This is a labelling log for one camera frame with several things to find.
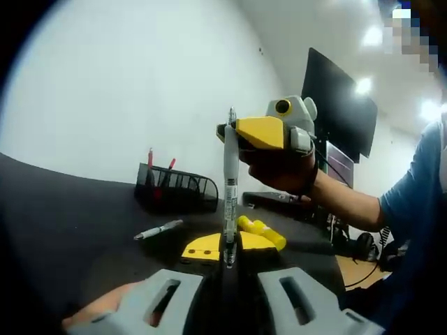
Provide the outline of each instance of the blue shirt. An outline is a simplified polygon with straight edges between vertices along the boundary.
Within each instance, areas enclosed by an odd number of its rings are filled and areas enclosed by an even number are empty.
[[[410,240],[402,266],[385,280],[385,292],[372,320],[387,328],[412,298],[410,280],[424,262],[424,250],[437,223],[442,197],[439,181],[441,124],[423,132],[413,162],[398,183],[380,198],[386,224],[398,244]]]

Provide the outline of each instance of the desk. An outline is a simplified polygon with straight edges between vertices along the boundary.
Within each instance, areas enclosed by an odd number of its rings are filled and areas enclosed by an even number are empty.
[[[132,184],[69,176],[3,154],[0,176],[3,219],[13,248],[57,315],[69,304],[83,306],[118,285],[147,278],[178,259],[175,250],[183,250],[178,244],[163,257],[148,255],[132,240],[178,217],[144,212],[133,198]],[[222,210],[220,204],[215,214],[185,216],[185,245],[189,238],[221,231]],[[262,209],[240,207],[239,214],[259,218],[287,238],[281,253],[288,264],[302,267],[336,294],[344,291],[329,241],[317,228]]]

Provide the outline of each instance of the mesh pen holder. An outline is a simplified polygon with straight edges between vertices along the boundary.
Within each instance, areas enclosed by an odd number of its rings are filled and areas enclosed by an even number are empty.
[[[140,163],[135,198],[155,214],[210,213],[217,209],[219,194],[209,178]]]

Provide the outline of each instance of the yellow marker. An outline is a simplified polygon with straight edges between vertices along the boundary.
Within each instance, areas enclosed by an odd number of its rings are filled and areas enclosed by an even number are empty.
[[[286,238],[260,220],[250,221],[246,216],[241,216],[238,218],[237,224],[246,232],[265,237],[274,244],[278,251],[286,246]]]

